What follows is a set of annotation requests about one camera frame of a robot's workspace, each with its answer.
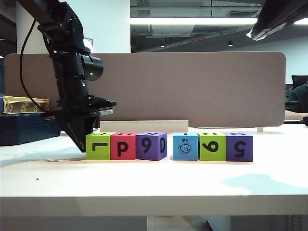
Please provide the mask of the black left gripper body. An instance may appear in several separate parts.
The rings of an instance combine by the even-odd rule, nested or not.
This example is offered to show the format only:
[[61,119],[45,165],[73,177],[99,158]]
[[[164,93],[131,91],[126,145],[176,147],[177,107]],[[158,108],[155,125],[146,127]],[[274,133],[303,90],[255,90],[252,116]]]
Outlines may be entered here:
[[95,95],[77,96],[72,99],[59,99],[56,106],[60,110],[47,111],[41,115],[43,118],[72,118],[77,116],[93,115],[99,111],[113,110],[117,106],[115,101],[110,101]]

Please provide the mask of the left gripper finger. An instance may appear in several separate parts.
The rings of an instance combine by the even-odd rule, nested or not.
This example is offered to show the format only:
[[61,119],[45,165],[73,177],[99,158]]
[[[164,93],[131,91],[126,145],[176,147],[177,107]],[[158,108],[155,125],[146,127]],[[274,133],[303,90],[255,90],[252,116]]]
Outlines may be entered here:
[[98,127],[99,115],[98,114],[87,114],[83,116],[83,144],[86,145],[86,135],[93,132],[93,128]]
[[71,138],[78,149],[85,152],[85,130],[84,120],[81,117],[74,117],[71,120],[60,119],[60,127]]

